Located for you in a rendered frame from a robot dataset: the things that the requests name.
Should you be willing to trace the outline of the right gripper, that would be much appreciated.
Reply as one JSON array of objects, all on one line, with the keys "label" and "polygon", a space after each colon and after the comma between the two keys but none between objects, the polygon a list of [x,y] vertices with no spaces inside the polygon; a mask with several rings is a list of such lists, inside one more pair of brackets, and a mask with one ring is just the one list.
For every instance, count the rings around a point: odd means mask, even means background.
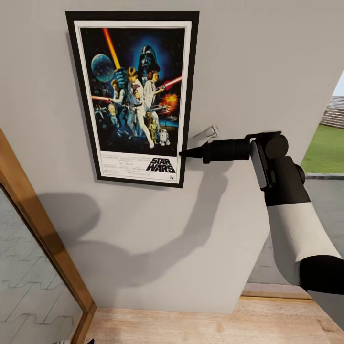
[{"label": "right gripper", "polygon": [[212,143],[206,142],[199,148],[181,151],[180,156],[202,158],[204,164],[211,161],[233,161],[234,160],[234,140],[216,140]]}]

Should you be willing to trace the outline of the poster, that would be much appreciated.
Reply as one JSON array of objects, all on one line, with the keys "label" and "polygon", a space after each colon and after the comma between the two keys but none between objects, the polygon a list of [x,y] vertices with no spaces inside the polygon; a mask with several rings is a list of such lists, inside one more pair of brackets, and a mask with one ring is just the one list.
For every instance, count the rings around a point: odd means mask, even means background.
[{"label": "poster", "polygon": [[65,11],[97,179],[183,188],[200,11]]}]

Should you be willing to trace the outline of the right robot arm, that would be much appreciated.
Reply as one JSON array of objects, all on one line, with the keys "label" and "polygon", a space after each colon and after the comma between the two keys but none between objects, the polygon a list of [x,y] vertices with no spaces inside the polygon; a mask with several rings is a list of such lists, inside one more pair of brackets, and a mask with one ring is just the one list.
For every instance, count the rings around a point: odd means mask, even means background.
[{"label": "right robot arm", "polygon": [[[205,130],[211,138],[180,156],[211,161],[251,157],[269,215],[276,266],[291,285],[302,287],[344,331],[344,259],[326,234],[307,191],[305,174],[288,152],[281,131],[247,134],[221,140],[219,128]],[[214,136],[215,135],[215,136]]]}]

